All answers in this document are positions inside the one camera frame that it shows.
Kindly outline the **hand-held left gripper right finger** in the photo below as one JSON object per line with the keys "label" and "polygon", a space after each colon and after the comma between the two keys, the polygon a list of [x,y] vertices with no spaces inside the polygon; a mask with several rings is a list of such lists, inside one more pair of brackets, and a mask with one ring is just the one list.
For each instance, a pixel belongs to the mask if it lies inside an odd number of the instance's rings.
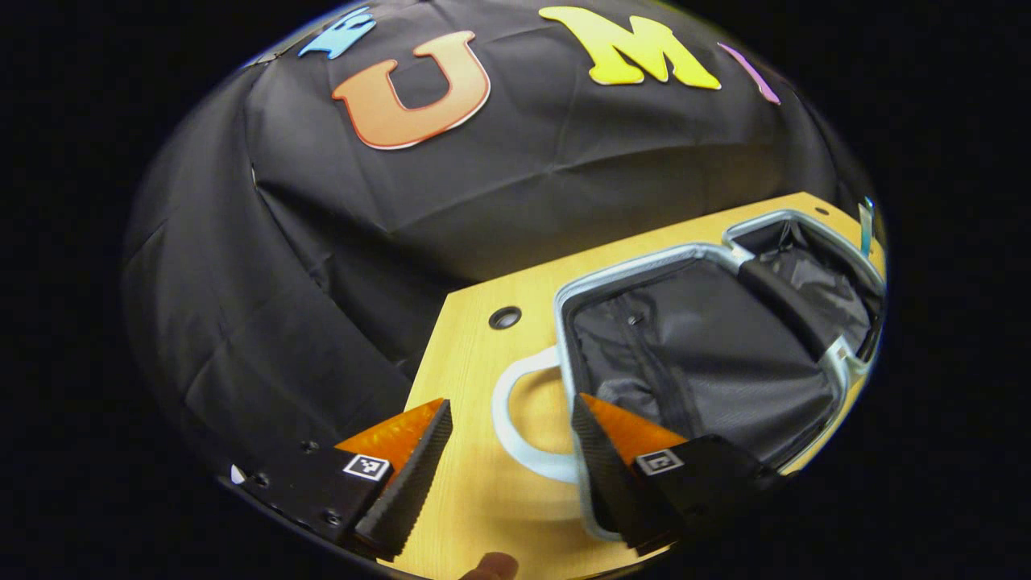
{"label": "hand-held left gripper right finger", "polygon": [[575,397],[572,427],[590,488],[641,557],[716,536],[789,481],[718,434],[685,438],[590,394]]}

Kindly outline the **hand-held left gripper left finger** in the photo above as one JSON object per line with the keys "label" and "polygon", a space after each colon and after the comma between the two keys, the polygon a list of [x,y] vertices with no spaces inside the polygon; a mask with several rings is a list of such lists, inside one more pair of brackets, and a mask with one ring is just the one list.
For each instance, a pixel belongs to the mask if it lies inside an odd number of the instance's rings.
{"label": "hand-held left gripper left finger", "polygon": [[257,466],[232,466],[230,481],[307,535],[393,561],[415,528],[452,430],[448,400],[430,400],[336,445],[302,441]]}

